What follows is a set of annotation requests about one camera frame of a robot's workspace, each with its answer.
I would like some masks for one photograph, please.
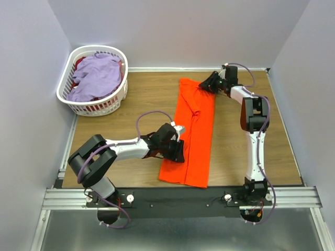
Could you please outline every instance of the gray wall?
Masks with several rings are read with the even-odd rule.
[[[55,90],[71,51],[45,0],[0,1],[0,250],[30,250],[72,112]]]
[[[335,238],[335,2],[311,0],[270,70],[301,175]]]
[[[73,47],[121,49],[130,67],[270,67],[309,0],[49,0]]]

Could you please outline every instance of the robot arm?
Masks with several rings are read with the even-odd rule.
[[[104,176],[116,161],[155,157],[161,154],[163,158],[171,161],[184,162],[184,141],[180,140],[180,135],[184,131],[183,126],[171,122],[161,126],[157,132],[141,136],[140,139],[113,141],[105,140],[97,134],[73,153],[68,163],[83,187],[91,187],[105,199],[116,191],[113,183]],[[85,165],[96,151],[98,151],[98,158],[89,160]]]
[[[268,106],[263,97],[238,84],[237,72],[236,66],[223,65],[220,73],[213,72],[199,87],[214,94],[223,91],[241,105],[240,124],[248,143],[248,166],[243,185],[245,197],[264,198],[267,193],[267,181],[263,173],[264,139],[269,127]]]

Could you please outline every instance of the wooden surface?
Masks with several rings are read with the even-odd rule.
[[[249,90],[267,96],[271,103],[270,127],[265,138],[265,172],[275,185],[301,184],[301,179],[265,72],[254,72],[256,87]],[[181,77],[203,81],[210,72],[129,73],[127,98],[114,113],[103,117],[79,117],[71,153],[92,135],[106,139],[125,140],[136,137],[135,121],[151,110],[174,115]],[[239,83],[252,82],[248,72],[239,72]],[[211,147],[209,186],[242,185],[247,170],[247,141],[240,128],[240,104],[217,95]],[[147,115],[140,120],[141,134],[156,131],[168,119],[165,115]],[[127,159],[116,162],[107,176],[117,187],[180,186],[158,180],[161,159]],[[76,176],[67,167],[63,188],[78,188]]]

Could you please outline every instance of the purple cloth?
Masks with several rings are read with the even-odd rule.
[[[95,53],[83,59],[72,78],[79,84],[67,95],[68,101],[88,102],[94,98],[105,98],[114,92],[121,83],[118,56]]]

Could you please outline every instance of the orange shirt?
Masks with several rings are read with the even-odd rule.
[[[181,78],[174,121],[184,126],[184,163],[164,159],[159,179],[171,183],[207,188],[215,94],[198,87],[200,82]]]

